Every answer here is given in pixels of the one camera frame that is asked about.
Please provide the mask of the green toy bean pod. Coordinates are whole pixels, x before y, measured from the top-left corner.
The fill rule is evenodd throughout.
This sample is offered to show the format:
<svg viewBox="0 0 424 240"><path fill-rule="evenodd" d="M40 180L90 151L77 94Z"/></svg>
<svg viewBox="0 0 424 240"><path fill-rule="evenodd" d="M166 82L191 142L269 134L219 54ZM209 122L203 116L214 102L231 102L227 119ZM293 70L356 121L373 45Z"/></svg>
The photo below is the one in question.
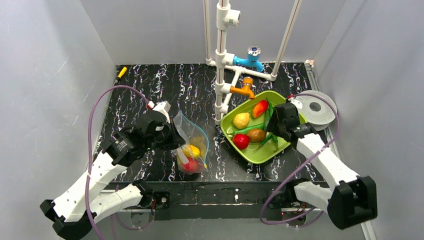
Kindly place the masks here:
<svg viewBox="0 0 424 240"><path fill-rule="evenodd" d="M271 119L273 112L274 112L274 105L271 103L271 101L268 98L266 98L266 101L268 103L268 108L265 111L265 116L264 116L264 121L263 121L263 131L264 132L267 132L268 124L269 124L270 119Z"/></svg>

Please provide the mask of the brown orange toy potato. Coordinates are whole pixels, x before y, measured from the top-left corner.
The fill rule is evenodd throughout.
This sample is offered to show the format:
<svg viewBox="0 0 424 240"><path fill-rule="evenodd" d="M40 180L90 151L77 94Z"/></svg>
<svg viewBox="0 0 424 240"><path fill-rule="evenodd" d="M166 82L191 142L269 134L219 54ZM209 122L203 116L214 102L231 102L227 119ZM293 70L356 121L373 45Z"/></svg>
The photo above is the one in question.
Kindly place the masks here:
<svg viewBox="0 0 424 240"><path fill-rule="evenodd" d="M267 136L267 133L261 128L254 128L246 133L250 143L261 143Z"/></svg>

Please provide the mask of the yellow orange toy mango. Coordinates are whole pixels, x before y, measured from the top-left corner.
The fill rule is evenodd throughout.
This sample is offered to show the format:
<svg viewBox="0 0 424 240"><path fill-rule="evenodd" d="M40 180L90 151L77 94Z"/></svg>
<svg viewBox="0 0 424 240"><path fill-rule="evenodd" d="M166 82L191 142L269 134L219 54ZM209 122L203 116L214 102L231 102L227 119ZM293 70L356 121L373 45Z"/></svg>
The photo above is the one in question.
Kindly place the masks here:
<svg viewBox="0 0 424 240"><path fill-rule="evenodd" d="M185 144L181 147L181 149L187 158L198 159L201 157L200 149L194 145Z"/></svg>

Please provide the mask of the clear zip top bag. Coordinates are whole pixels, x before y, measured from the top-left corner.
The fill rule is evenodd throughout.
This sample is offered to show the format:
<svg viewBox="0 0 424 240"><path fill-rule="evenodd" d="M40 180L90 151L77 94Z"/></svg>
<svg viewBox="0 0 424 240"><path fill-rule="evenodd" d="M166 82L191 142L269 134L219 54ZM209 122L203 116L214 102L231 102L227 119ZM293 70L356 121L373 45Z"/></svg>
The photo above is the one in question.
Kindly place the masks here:
<svg viewBox="0 0 424 240"><path fill-rule="evenodd" d="M194 122L190 121L180 110L173 118L177 132L185 141L174 150L178 169L188 175L208 172L206 162L209 150L209 139L206 133Z"/></svg>

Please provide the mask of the red toy apple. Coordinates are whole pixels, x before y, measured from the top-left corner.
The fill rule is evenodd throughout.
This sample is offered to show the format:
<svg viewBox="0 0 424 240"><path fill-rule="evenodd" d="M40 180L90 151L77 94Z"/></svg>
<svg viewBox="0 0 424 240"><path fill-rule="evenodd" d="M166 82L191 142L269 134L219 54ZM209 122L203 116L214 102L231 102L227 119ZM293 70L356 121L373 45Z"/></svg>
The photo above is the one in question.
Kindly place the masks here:
<svg viewBox="0 0 424 240"><path fill-rule="evenodd" d="M232 138L232 142L239 150L244 150L249 146L250 140L247 135L242 133L237 133Z"/></svg>

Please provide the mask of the red toy strawberry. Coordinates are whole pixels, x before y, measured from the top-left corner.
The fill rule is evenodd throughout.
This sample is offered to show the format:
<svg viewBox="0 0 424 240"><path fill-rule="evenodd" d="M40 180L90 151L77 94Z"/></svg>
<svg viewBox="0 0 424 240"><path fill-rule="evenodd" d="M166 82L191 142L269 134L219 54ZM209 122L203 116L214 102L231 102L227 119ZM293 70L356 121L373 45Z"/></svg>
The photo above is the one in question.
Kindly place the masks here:
<svg viewBox="0 0 424 240"><path fill-rule="evenodd" d="M182 164L182 170L190 174L197 173L199 170L199 163L193 158L188 158L188 163Z"/></svg>

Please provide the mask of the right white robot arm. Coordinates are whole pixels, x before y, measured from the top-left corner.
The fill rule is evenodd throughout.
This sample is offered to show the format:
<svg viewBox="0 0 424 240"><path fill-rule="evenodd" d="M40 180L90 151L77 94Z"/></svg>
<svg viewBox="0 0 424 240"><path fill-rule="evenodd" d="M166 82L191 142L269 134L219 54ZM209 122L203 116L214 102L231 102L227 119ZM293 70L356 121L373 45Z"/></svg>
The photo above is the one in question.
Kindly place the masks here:
<svg viewBox="0 0 424 240"><path fill-rule="evenodd" d="M294 144L297 151L324 177L328 187L320 187L305 179L294 179L296 173L293 172L270 194L265 207L272 200L304 202L327 213L340 230L378 216L375 181L346 166L309 123L300 122L298 109L293 103L277 105L266 130Z"/></svg>

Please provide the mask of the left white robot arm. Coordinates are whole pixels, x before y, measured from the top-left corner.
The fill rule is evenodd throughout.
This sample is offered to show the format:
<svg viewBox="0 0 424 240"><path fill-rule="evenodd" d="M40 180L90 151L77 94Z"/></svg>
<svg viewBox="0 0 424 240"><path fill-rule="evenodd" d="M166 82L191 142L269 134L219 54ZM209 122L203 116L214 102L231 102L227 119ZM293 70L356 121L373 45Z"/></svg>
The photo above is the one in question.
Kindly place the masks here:
<svg viewBox="0 0 424 240"><path fill-rule="evenodd" d="M80 240L102 219L128 207L155 208L159 199L143 180L136 180L113 193L100 193L119 174L150 150L171 151L186 142L179 135L168 111L167 101L154 105L135 125L115 133L102 145L101 153L88 170L62 195L40 204L53 229L64 240Z"/></svg>

